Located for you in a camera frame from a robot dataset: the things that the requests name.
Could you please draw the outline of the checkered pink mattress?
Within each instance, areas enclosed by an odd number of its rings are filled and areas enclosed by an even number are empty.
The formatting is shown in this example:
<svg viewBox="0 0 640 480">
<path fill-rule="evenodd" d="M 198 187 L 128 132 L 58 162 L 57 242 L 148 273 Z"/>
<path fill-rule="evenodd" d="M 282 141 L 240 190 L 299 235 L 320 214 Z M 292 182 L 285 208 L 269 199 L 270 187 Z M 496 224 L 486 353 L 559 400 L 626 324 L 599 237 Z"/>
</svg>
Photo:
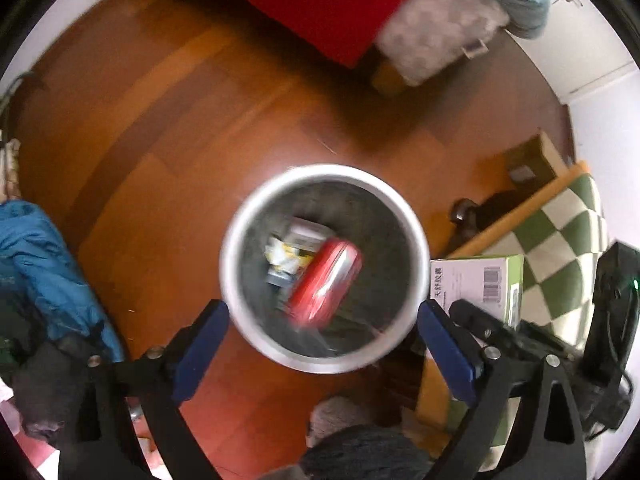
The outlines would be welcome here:
<svg viewBox="0 0 640 480">
<path fill-rule="evenodd" d="M 405 84 L 423 84 L 459 58 L 488 51 L 510 18 L 498 0 L 405 0 L 375 45 Z"/>
</svg>

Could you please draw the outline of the blue jacket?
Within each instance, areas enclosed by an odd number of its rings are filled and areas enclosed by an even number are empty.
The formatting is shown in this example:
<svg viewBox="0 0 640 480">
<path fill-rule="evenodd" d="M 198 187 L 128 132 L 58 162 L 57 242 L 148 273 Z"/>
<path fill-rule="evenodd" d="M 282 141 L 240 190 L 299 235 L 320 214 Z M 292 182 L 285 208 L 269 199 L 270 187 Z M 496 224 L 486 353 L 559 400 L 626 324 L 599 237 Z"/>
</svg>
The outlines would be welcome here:
<svg viewBox="0 0 640 480">
<path fill-rule="evenodd" d="M 1 205 L 2 276 L 16 276 L 46 324 L 53 341 L 69 334 L 96 342 L 113 362 L 126 352 L 116 330 L 84 278 L 55 224 L 35 204 L 8 200 Z"/>
</svg>

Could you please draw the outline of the yellow white wrapper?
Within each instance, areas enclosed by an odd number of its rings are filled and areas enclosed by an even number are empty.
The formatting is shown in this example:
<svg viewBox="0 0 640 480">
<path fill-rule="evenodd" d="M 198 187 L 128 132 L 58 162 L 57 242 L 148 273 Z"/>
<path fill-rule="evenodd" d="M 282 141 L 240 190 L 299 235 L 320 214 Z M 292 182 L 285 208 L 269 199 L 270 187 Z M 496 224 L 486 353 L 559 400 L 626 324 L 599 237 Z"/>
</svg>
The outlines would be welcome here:
<svg viewBox="0 0 640 480">
<path fill-rule="evenodd" d="M 269 237 L 264 255 L 269 263 L 266 281 L 280 288 L 293 284 L 314 258 L 313 252 L 286 244 L 275 236 Z"/>
</svg>

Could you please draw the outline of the green white checkered tablecloth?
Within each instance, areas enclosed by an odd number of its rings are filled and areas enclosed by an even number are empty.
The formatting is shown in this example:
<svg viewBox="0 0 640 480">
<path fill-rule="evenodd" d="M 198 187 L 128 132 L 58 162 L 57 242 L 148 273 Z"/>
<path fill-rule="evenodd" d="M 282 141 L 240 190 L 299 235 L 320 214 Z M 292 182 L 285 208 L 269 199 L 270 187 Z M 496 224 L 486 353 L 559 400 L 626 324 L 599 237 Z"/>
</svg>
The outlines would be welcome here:
<svg viewBox="0 0 640 480">
<path fill-rule="evenodd" d="M 582 351 L 597 263 L 609 244 L 596 181 L 578 162 L 449 255 L 523 256 L 520 318 Z"/>
</svg>

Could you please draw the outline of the green white medicine box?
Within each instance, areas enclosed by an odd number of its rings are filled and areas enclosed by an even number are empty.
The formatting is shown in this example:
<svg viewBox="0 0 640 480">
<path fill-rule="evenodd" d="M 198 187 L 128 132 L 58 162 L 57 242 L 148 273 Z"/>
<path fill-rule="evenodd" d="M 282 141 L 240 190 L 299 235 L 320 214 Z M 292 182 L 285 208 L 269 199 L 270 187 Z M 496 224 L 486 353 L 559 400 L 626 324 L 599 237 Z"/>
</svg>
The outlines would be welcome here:
<svg viewBox="0 0 640 480">
<path fill-rule="evenodd" d="M 469 301 L 515 327 L 520 322 L 524 257 L 472 257 L 431 261 L 430 297 L 444 310 Z"/>
</svg>

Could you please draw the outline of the pink slipper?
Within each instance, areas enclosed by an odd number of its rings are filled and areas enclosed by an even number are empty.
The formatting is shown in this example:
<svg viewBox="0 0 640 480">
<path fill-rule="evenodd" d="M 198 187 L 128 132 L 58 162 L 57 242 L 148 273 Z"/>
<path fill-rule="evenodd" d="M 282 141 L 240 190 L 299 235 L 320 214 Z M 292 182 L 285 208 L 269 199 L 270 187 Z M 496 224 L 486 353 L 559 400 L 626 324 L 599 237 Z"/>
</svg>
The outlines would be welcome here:
<svg viewBox="0 0 640 480">
<path fill-rule="evenodd" d="M 370 411 L 347 396 L 331 396 L 317 404 L 310 413 L 307 448 L 344 429 L 372 422 Z"/>
</svg>

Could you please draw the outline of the red soda can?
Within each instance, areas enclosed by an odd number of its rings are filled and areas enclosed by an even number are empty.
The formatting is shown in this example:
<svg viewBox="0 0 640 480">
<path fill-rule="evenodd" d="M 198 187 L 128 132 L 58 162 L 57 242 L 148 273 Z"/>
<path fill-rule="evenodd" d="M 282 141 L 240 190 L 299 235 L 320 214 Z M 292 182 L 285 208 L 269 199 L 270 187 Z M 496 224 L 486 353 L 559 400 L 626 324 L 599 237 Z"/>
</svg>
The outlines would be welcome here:
<svg viewBox="0 0 640 480">
<path fill-rule="evenodd" d="M 297 328 L 330 324 L 362 268 L 355 244 L 329 238 L 314 255 L 286 302 L 286 312 Z"/>
</svg>

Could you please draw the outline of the blue red milk carton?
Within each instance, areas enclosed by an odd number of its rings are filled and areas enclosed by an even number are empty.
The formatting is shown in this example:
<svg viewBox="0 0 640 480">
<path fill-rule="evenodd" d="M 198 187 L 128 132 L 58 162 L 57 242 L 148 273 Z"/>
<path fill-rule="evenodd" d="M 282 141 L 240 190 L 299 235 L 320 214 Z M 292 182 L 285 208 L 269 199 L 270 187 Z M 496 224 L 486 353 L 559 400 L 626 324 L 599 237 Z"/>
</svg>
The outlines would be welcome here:
<svg viewBox="0 0 640 480">
<path fill-rule="evenodd" d="M 315 254 L 321 246 L 335 236 L 333 230 L 322 224 L 306 219 L 294 217 L 288 222 L 288 228 L 283 235 L 283 243 L 301 252 Z"/>
</svg>

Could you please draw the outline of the flat cardboard box on floor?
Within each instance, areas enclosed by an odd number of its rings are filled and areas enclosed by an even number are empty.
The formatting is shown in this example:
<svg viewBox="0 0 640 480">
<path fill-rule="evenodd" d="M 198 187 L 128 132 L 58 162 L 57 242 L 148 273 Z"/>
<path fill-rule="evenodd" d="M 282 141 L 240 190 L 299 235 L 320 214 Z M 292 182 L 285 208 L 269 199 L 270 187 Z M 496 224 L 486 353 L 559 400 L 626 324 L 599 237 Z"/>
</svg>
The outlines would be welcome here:
<svg viewBox="0 0 640 480">
<path fill-rule="evenodd" d="M 517 188 L 543 188 L 568 171 L 560 152 L 542 129 L 507 150 L 504 162 L 506 172 Z"/>
</svg>

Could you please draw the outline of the white round trash bin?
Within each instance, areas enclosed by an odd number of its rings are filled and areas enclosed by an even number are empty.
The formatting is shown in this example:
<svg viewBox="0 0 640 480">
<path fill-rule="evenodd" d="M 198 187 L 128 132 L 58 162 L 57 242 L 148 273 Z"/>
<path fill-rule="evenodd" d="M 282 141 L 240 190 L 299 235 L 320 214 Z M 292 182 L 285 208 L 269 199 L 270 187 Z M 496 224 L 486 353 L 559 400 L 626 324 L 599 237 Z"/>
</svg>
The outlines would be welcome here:
<svg viewBox="0 0 640 480">
<path fill-rule="evenodd" d="M 331 375 L 394 350 L 430 284 L 421 223 L 389 184 L 349 166 L 299 166 L 247 197 L 221 246 L 233 323 L 266 358 Z"/>
</svg>

